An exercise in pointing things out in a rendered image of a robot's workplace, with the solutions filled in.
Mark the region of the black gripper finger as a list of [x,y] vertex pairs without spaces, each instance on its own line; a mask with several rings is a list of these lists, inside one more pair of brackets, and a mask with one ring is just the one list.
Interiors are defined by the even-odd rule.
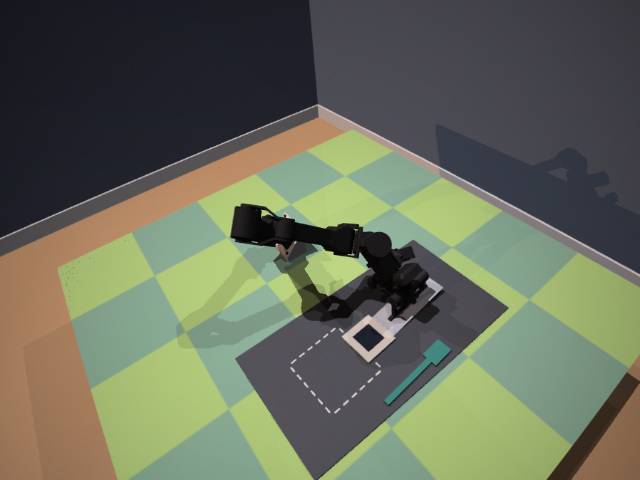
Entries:
[[413,305],[416,304],[416,298],[412,289],[411,282],[409,282],[408,285],[406,286],[396,285],[393,287],[393,290],[399,293],[401,296],[403,296],[411,304]]
[[[395,291],[393,290],[393,287],[396,286],[396,284],[394,283],[394,281],[391,281],[385,288],[380,288],[379,291],[383,291],[384,293],[392,296]],[[404,301],[403,304],[407,305],[409,302],[408,301]]]

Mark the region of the beige square tile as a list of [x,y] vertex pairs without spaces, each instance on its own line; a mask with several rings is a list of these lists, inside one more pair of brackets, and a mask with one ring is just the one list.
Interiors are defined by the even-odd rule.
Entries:
[[342,338],[368,363],[396,339],[370,315],[342,335]]

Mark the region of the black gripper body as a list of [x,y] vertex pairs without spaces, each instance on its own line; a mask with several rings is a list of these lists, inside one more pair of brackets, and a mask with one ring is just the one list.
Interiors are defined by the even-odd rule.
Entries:
[[375,272],[367,281],[371,290],[376,289],[377,284],[385,288],[391,281],[398,286],[406,286],[422,271],[416,263],[406,264],[399,270],[402,265],[397,264],[391,254],[392,251],[384,257],[373,257],[367,261],[367,267]]

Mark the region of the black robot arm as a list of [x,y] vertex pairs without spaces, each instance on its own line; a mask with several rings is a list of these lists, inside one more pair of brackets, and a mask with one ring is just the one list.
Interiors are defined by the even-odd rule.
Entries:
[[[261,210],[268,211],[273,216],[267,214],[261,218]],[[383,232],[364,232],[359,224],[342,223],[326,228],[301,224],[295,222],[295,219],[277,216],[268,208],[253,204],[241,203],[240,207],[234,207],[230,238],[237,243],[257,246],[275,247],[275,244],[282,244],[285,249],[293,241],[300,241],[322,245],[325,251],[332,251],[337,256],[358,259],[361,252],[365,260],[384,257],[392,251],[391,256],[399,265],[415,258],[412,246],[392,249],[391,238]]]

